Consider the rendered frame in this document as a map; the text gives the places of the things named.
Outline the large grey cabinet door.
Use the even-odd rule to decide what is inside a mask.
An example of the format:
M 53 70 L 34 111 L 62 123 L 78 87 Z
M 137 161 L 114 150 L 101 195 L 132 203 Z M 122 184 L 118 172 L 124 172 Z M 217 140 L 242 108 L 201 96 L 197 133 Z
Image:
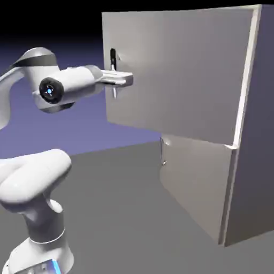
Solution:
M 106 91 L 109 122 L 227 146 L 239 144 L 259 5 L 105 12 L 104 66 L 133 84 Z

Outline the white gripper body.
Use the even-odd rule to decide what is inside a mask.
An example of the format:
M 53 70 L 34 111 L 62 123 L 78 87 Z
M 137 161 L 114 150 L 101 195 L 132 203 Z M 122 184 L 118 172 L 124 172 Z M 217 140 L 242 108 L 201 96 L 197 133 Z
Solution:
M 103 76 L 100 83 L 118 87 L 127 87 L 133 84 L 133 73 L 115 70 L 102 70 Z

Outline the grey cabinet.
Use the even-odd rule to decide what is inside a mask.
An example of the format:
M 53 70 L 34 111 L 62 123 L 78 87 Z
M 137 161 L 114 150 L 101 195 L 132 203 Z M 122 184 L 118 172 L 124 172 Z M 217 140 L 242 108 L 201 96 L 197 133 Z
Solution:
M 274 5 L 262 5 L 227 221 L 227 247 L 274 230 Z

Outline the dark curved metal handle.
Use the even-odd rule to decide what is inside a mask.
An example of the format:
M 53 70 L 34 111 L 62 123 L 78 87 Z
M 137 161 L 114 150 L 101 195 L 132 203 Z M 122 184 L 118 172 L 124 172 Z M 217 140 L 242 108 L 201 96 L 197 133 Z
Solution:
M 110 49 L 110 69 L 112 71 L 116 71 L 116 50 L 114 48 Z M 113 92 L 113 98 L 117 97 L 117 91 L 116 91 L 116 87 L 112 88 L 112 92 Z

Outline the small grey cabinet door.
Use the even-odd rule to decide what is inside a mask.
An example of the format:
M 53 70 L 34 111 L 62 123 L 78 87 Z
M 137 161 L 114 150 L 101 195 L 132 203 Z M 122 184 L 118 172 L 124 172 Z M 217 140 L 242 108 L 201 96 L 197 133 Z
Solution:
M 225 238 L 237 147 L 163 134 L 160 181 L 218 244 Z

